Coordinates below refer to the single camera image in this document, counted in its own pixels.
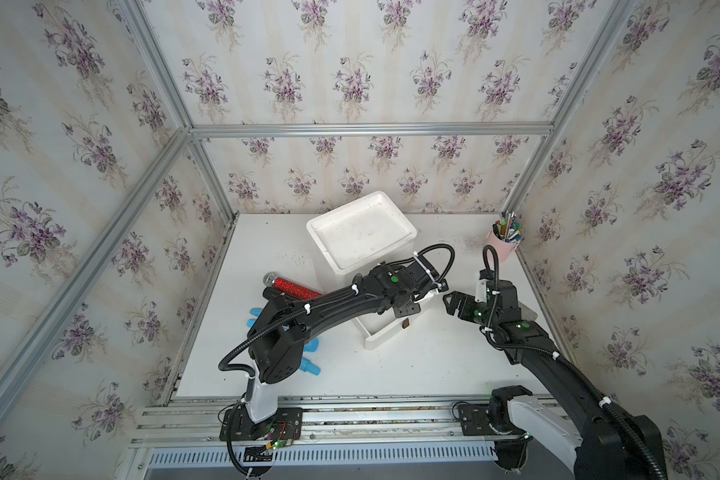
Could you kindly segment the white bottom drawer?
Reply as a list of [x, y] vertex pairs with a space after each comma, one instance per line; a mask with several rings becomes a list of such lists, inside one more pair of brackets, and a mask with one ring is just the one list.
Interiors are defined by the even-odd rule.
[[[360, 332], [364, 349], [367, 351], [375, 350], [394, 336], [409, 329], [418, 318], [426, 314], [434, 302], [442, 295], [443, 293], [437, 290], [427, 293], [422, 300], [417, 302], [421, 307], [421, 312], [407, 318], [396, 318], [393, 309], [382, 314], [369, 313], [355, 317], [352, 324]], [[405, 319], [410, 320], [410, 327], [403, 330], [401, 324]]]

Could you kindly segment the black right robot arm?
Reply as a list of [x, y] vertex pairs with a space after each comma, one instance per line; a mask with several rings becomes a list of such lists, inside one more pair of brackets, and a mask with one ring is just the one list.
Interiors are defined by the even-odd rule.
[[446, 295], [447, 313], [478, 325], [488, 344], [532, 373], [563, 410], [546, 413], [526, 388], [501, 387], [489, 403], [493, 428], [529, 434], [577, 479], [667, 478], [657, 425], [603, 393], [537, 322], [524, 318], [516, 287], [500, 277], [493, 246], [484, 246], [482, 261], [476, 295]]

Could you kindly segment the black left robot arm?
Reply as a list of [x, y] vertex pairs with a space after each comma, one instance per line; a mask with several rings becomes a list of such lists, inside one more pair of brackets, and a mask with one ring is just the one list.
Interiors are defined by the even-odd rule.
[[436, 243], [409, 258], [382, 262], [366, 275], [355, 275], [348, 286], [317, 298], [273, 298], [245, 339], [220, 360], [218, 369], [246, 374], [245, 412], [255, 425], [267, 421], [278, 409], [277, 396], [267, 387], [299, 369], [307, 343], [363, 315], [391, 311], [405, 319], [419, 314], [425, 302], [448, 290], [446, 276], [455, 258], [451, 245]]

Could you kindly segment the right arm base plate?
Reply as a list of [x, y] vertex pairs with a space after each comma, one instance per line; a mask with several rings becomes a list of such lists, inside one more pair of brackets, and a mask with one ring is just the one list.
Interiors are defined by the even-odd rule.
[[530, 438], [531, 434], [515, 426], [498, 407], [490, 404], [475, 404], [457, 401], [451, 407], [451, 414], [459, 423], [465, 437], [510, 436]]

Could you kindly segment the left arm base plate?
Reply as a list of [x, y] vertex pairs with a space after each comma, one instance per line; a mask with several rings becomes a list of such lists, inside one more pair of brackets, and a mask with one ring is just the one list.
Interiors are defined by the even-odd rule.
[[254, 422], [243, 405], [226, 409], [221, 417], [219, 440], [222, 442], [293, 441], [301, 436], [302, 408], [279, 408], [268, 419]]

